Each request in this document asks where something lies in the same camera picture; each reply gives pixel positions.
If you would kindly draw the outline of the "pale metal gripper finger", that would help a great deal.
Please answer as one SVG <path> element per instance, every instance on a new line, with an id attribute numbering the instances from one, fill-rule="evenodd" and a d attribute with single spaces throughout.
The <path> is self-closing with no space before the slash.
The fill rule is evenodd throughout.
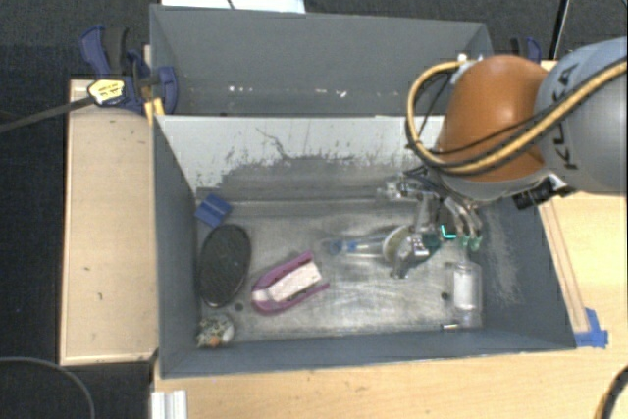
<path id="1" fill-rule="evenodd" d="M 409 271 L 430 258 L 430 250 L 420 236 L 403 238 L 393 249 L 392 272 L 394 279 L 406 279 Z"/>

